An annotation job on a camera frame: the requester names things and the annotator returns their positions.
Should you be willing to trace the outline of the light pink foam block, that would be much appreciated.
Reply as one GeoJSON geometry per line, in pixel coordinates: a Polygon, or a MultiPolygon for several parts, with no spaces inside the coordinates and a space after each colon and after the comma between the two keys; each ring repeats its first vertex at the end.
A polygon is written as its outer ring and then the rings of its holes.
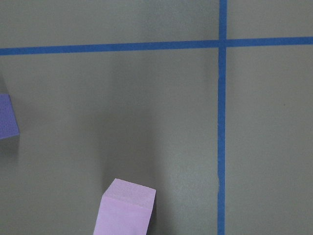
{"type": "Polygon", "coordinates": [[[104,192],[94,228],[95,235],[145,235],[156,190],[115,178],[104,192]]]}

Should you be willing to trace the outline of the purple foam block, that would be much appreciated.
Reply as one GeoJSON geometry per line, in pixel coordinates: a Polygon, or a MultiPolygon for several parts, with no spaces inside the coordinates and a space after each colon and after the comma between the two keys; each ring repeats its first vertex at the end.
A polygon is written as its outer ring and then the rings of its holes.
{"type": "Polygon", "coordinates": [[[0,95],[0,139],[20,134],[9,94],[0,95]]]}

